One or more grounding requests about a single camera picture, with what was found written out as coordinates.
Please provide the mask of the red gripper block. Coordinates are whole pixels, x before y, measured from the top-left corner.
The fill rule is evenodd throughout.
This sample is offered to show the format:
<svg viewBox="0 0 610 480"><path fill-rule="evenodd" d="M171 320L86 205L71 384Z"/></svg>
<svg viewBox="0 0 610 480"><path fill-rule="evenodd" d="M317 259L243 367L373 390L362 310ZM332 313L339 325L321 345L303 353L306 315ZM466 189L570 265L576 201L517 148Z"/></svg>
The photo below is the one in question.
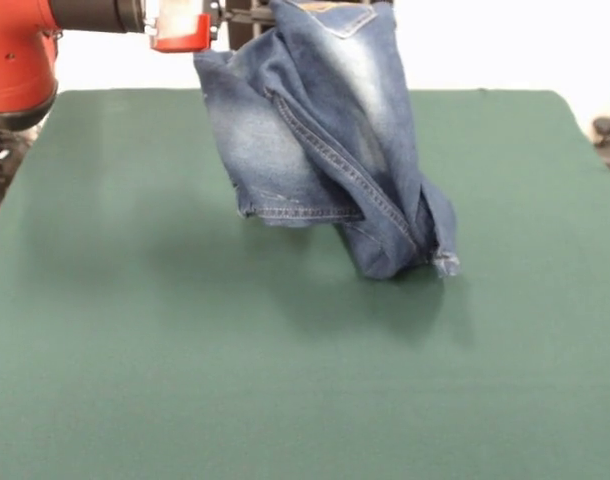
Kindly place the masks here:
<svg viewBox="0 0 610 480"><path fill-rule="evenodd" d="M275 23L270 10L219 10L211 23L209 4L199 0L150 1L150 47L160 53L198 52L211 45L212 23Z"/></svg>

